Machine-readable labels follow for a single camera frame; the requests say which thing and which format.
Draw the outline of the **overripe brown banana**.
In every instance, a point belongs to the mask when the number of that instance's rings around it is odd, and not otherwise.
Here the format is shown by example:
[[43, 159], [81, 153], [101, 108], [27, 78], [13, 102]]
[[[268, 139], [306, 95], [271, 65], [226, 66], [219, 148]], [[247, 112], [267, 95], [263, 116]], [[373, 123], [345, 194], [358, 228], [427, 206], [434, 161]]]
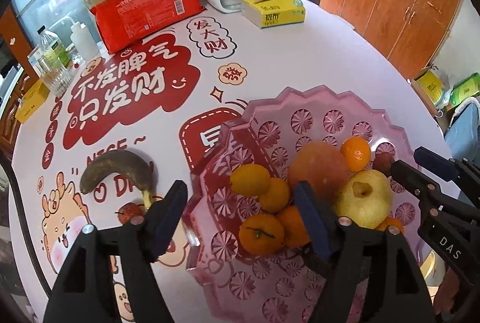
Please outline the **overripe brown banana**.
[[80, 193], [88, 194], [111, 174], [120, 174], [142, 192], [145, 210], [153, 204], [154, 177], [150, 165], [129, 150], [112, 150], [91, 161], [80, 177]]

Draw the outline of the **kitchen counter cabinet left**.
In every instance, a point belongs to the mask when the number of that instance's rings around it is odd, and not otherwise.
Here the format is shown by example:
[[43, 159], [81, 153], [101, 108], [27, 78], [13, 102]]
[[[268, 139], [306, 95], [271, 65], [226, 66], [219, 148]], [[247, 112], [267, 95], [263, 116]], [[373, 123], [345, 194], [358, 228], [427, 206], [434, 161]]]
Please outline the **kitchen counter cabinet left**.
[[7, 76], [1, 77], [1, 152], [11, 160], [21, 123], [16, 119], [16, 112], [22, 97], [37, 81], [37, 75], [20, 64], [10, 68]]

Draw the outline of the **yellow pear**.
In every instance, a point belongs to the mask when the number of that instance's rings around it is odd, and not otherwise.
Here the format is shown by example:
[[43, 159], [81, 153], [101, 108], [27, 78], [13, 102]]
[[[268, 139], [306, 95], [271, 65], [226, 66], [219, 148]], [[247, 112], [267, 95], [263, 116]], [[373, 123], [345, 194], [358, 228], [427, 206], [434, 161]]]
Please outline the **yellow pear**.
[[370, 169], [349, 179], [337, 196], [333, 210], [338, 217], [346, 216], [358, 226], [373, 230], [387, 218], [392, 203], [388, 178]]

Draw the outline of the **small yellow orange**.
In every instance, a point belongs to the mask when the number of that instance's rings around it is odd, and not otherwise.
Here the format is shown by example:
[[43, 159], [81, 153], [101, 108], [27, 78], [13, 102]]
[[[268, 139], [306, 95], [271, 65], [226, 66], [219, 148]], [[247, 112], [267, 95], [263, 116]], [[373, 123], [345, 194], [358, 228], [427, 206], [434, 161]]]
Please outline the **small yellow orange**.
[[230, 176], [233, 193], [244, 197], [255, 197], [270, 188], [270, 174], [262, 165], [246, 164], [236, 168]]
[[278, 177], [272, 177], [268, 190], [259, 196], [260, 207], [267, 213], [278, 213], [287, 206], [289, 200], [290, 187]]

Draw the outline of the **dark avocado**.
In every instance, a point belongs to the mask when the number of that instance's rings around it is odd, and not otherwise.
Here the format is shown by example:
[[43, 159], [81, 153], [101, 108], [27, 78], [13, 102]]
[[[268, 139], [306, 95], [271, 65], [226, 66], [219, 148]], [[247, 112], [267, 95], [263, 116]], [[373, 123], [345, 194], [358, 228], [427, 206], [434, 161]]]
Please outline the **dark avocado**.
[[[323, 278], [328, 278], [334, 271], [337, 262], [340, 258], [341, 252], [333, 252], [329, 258], [321, 258], [313, 250], [312, 243], [308, 243], [303, 246], [300, 251], [300, 255], [305, 265], [314, 273], [320, 274]], [[363, 282], [368, 278], [371, 265], [371, 257], [363, 256], [361, 260], [360, 273], [356, 278], [356, 283]]]

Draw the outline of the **yellow tissue box right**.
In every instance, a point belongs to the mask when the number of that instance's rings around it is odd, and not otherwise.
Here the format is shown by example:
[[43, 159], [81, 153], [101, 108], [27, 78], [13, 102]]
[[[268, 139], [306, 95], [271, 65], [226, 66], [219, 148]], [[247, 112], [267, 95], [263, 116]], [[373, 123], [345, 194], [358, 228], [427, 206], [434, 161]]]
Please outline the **yellow tissue box right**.
[[241, 14], [260, 29], [303, 23], [306, 9], [302, 0], [244, 0]]

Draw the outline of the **white squeeze bottle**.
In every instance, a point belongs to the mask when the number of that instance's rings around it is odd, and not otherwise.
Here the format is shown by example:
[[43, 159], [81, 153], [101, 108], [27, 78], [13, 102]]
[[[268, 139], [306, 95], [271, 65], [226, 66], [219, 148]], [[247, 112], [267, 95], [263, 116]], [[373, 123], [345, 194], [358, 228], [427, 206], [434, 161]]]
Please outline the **white squeeze bottle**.
[[90, 62], [95, 59], [99, 55], [99, 49], [85, 24], [75, 22], [71, 26], [71, 31], [70, 39], [83, 60]]

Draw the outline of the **blue sofa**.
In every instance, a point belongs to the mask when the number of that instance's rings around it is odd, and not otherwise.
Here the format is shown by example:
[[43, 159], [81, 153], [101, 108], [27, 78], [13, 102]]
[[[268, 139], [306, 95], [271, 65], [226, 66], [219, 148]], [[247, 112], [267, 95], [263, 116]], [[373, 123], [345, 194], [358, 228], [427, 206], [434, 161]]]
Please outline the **blue sofa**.
[[451, 156], [479, 166], [479, 100], [469, 97], [454, 111], [444, 135]]

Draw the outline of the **clear plastic bottle green label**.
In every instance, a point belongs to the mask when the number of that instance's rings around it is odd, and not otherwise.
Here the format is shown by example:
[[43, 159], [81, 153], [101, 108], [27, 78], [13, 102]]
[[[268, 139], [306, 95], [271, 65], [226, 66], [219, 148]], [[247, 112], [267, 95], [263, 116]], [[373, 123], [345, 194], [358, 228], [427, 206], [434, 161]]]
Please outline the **clear plastic bottle green label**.
[[60, 37], [48, 30], [46, 26], [41, 26], [37, 31], [40, 37], [40, 48], [43, 56], [51, 64], [60, 62], [65, 68], [71, 68], [72, 59], [67, 53], [66, 47]]

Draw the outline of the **cardboard box on floor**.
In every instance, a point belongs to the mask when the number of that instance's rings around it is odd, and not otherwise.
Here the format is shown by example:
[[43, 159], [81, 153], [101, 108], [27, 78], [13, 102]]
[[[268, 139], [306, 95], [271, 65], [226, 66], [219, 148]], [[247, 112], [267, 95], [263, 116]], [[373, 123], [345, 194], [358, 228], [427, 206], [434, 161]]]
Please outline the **cardboard box on floor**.
[[423, 68], [410, 81], [410, 85], [431, 116], [442, 116], [452, 90], [449, 76], [444, 70], [436, 65]]

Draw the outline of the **yellow box left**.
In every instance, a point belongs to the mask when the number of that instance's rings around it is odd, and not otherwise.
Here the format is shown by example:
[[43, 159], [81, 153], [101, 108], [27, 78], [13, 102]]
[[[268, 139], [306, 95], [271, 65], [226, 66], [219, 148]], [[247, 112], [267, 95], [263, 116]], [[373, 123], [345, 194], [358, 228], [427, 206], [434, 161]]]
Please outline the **yellow box left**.
[[41, 80], [38, 80], [21, 98], [19, 108], [16, 112], [16, 120], [24, 124], [28, 118], [44, 104], [48, 96], [48, 87]]

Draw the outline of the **red date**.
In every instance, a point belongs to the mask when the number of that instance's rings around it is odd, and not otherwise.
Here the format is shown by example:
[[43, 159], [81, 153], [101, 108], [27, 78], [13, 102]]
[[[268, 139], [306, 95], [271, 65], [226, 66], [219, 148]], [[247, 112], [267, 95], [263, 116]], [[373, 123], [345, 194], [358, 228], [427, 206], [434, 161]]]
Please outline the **red date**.
[[395, 162], [394, 156], [389, 152], [383, 152], [375, 155], [372, 169], [384, 174], [386, 177], [391, 176], [391, 166]]
[[143, 209], [135, 203], [126, 203], [116, 212], [120, 224], [126, 224], [136, 216], [144, 216]]

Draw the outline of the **red apple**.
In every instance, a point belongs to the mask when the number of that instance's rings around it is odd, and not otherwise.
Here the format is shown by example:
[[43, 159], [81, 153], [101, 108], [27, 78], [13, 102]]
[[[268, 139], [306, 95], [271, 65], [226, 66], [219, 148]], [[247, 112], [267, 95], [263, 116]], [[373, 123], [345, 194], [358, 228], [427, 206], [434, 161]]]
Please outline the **red apple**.
[[291, 189], [299, 182], [308, 182], [319, 199], [332, 203], [347, 184], [350, 172], [339, 149], [324, 142], [311, 142], [302, 147], [288, 168]]

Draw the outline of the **clear drinking glass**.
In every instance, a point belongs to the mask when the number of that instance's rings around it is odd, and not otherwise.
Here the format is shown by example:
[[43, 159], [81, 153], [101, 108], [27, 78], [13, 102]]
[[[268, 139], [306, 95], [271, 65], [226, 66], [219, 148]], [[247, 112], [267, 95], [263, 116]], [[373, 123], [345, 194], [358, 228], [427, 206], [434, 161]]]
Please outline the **clear drinking glass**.
[[60, 97], [64, 95], [72, 83], [72, 74], [63, 65], [58, 57], [49, 58], [41, 54], [36, 64], [39, 78], [54, 93]]

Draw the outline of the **large orange front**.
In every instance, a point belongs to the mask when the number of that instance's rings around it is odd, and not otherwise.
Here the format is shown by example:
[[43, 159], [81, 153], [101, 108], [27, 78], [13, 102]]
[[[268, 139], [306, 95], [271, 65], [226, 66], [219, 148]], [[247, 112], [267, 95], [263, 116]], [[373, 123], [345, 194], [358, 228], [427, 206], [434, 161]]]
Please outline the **large orange front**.
[[371, 149], [363, 137], [349, 137], [343, 142], [340, 152], [343, 154], [351, 173], [358, 173], [370, 164]]

